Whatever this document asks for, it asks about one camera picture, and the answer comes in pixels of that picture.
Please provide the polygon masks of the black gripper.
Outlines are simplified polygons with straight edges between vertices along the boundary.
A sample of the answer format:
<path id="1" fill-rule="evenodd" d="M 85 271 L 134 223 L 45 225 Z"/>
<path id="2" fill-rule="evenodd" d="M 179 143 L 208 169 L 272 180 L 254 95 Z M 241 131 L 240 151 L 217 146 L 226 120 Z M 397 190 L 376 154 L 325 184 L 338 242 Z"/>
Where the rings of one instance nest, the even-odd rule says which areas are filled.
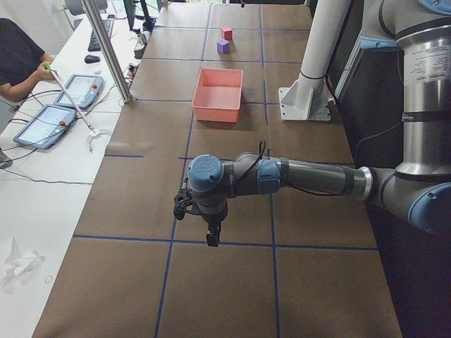
<path id="1" fill-rule="evenodd" d="M 203 216 L 204 221 L 208 225 L 208 233 L 206 234 L 206 241 L 209 246 L 219 245 L 219 233 L 221 232 L 221 223 L 226 218 L 226 210 L 223 209 L 219 213 L 206 214 Z"/>

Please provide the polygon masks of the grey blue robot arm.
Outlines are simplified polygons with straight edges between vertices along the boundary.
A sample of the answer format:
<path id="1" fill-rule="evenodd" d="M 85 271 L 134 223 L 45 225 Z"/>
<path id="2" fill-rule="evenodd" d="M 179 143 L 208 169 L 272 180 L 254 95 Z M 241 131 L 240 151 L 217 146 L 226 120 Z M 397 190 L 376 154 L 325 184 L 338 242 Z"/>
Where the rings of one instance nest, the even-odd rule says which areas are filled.
<path id="1" fill-rule="evenodd" d="M 413 227 L 450 233 L 450 2 L 366 1 L 362 40 L 404 52 L 403 159 L 396 168 L 357 169 L 243 153 L 222 162 L 201 155 L 188 166 L 174 216 L 202 217 L 209 246 L 220 242 L 227 200 L 281 187 L 354 196 Z"/>

